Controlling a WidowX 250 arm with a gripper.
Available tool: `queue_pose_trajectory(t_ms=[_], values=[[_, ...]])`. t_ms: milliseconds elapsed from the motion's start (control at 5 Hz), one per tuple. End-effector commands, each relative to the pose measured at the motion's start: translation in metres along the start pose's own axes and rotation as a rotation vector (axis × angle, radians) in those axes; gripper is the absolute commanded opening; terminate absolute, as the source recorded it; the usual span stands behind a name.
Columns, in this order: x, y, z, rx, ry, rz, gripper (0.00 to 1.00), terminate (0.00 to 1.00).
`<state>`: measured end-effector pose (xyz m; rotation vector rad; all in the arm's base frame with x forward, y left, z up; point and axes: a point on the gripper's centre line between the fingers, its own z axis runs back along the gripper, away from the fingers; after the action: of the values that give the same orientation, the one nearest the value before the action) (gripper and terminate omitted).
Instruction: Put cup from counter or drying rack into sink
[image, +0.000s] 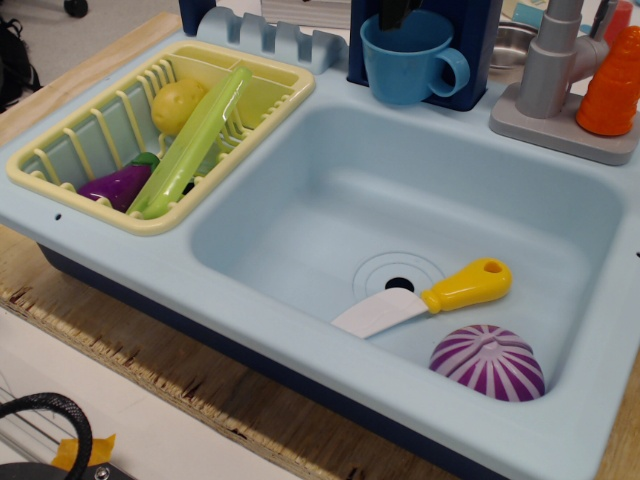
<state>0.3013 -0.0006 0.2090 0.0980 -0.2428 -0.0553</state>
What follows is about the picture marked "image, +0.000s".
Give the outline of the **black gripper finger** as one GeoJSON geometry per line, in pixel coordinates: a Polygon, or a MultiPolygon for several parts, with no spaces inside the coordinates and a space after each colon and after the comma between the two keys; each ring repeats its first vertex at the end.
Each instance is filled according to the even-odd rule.
{"type": "Polygon", "coordinates": [[[421,0],[381,0],[378,25],[382,31],[399,29],[404,20],[422,5],[421,0]]]}

